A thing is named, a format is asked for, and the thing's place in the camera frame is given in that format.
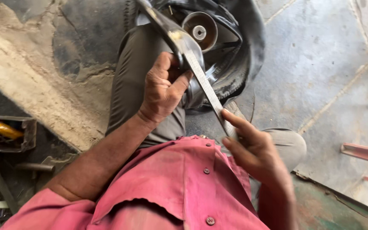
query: dirty floor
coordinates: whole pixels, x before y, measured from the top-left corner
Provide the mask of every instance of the dirty floor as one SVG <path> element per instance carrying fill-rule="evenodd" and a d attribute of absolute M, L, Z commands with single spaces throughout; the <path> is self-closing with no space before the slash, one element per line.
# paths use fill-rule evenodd
<path fill-rule="evenodd" d="M 79 151 L 107 126 L 128 2 L 0 0 L 0 91 Z M 368 145 L 368 0 L 257 5 L 266 27 L 265 62 L 238 107 L 260 129 L 300 133 L 308 155 L 295 171 L 368 206 L 362 180 L 368 162 L 339 153 L 343 142 Z M 219 141 L 218 123 L 206 122 L 212 119 L 212 112 L 188 115 L 187 133 Z M 297 193 L 311 189 L 299 186 Z M 368 222 L 346 227 L 351 209 L 342 202 L 327 206 L 330 196 L 315 197 L 299 201 L 311 210 L 300 209 L 304 229 L 368 229 Z M 315 214 L 324 212 L 315 206 L 343 214 Z"/>

